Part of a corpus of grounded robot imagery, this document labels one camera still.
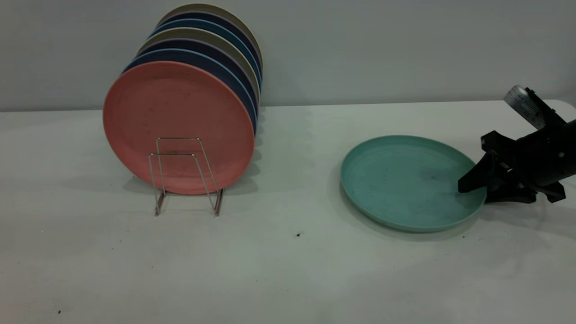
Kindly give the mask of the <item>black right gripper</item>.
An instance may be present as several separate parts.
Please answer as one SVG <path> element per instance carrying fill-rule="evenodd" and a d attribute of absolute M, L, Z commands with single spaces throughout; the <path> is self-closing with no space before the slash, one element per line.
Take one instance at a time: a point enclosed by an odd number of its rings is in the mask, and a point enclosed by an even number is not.
<path fill-rule="evenodd" d="M 531 204 L 537 193 L 551 203 L 564 200 L 560 181 L 575 174 L 575 123 L 547 126 L 517 140 L 496 131 L 484 135 L 486 153 L 458 180 L 459 193 L 486 187 L 486 204 Z"/>

